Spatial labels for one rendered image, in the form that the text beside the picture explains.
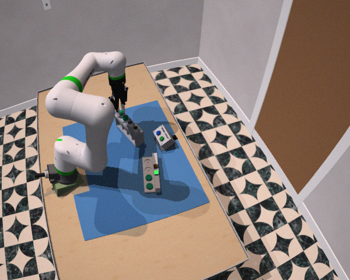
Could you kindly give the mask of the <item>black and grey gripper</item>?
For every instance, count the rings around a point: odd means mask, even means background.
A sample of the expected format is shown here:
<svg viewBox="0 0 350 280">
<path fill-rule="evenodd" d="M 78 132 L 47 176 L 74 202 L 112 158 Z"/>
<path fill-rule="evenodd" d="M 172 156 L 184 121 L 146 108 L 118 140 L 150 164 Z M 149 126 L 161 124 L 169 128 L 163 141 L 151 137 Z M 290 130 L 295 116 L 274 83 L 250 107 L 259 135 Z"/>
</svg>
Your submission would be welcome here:
<svg viewBox="0 0 350 280">
<path fill-rule="evenodd" d="M 123 85 L 122 87 L 111 87 L 112 95 L 109 97 L 110 101 L 113 103 L 116 110 L 116 115 L 120 117 L 119 99 L 121 104 L 121 109 L 125 113 L 125 102 L 127 102 L 127 91 L 128 87 Z M 124 94 L 123 94 L 124 93 Z"/>
</svg>

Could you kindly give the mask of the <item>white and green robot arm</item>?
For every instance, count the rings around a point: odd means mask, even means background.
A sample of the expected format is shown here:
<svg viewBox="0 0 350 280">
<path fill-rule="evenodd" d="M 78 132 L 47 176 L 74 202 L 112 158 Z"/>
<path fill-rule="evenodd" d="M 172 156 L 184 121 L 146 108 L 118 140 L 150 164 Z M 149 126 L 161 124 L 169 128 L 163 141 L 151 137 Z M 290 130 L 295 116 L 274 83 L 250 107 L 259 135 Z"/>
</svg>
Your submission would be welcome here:
<svg viewBox="0 0 350 280">
<path fill-rule="evenodd" d="M 61 184 L 72 184 L 78 177 L 76 167 L 98 173 L 107 166 L 107 138 L 116 114 L 106 97 L 82 93 L 95 72 L 108 72 L 111 87 L 126 83 L 126 57 L 123 53 L 90 52 L 80 64 L 61 79 L 48 93 L 45 106 L 50 115 L 85 125 L 86 143 L 71 136 L 61 136 L 54 144 L 54 164 L 36 177 Z"/>
</svg>

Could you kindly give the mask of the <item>white sloping button panel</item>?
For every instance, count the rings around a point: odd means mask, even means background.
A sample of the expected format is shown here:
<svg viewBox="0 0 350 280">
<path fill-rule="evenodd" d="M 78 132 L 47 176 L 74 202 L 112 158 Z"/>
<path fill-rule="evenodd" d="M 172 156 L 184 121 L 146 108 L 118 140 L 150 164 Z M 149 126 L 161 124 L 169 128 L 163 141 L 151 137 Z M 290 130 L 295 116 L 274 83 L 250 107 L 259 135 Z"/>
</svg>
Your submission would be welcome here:
<svg viewBox="0 0 350 280">
<path fill-rule="evenodd" d="M 153 138 L 156 141 L 160 151 L 175 147 L 175 141 L 177 137 L 175 135 L 171 135 L 167 128 L 162 124 L 159 128 L 153 131 Z"/>
</svg>

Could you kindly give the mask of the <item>blue flat mat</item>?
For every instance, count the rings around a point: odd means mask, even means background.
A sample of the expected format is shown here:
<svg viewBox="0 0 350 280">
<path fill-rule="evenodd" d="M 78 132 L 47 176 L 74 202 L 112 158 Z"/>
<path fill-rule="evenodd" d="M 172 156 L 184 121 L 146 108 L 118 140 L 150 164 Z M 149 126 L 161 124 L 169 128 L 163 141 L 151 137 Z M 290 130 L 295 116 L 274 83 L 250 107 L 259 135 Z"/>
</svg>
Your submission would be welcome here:
<svg viewBox="0 0 350 280">
<path fill-rule="evenodd" d="M 209 203 L 178 139 L 160 151 L 153 131 L 162 124 L 175 135 L 157 100 L 125 108 L 144 134 L 135 145 L 116 126 L 108 133 L 104 170 L 85 170 L 89 190 L 73 195 L 84 240 L 158 221 Z M 142 158 L 157 153 L 161 192 L 145 193 Z"/>
</svg>

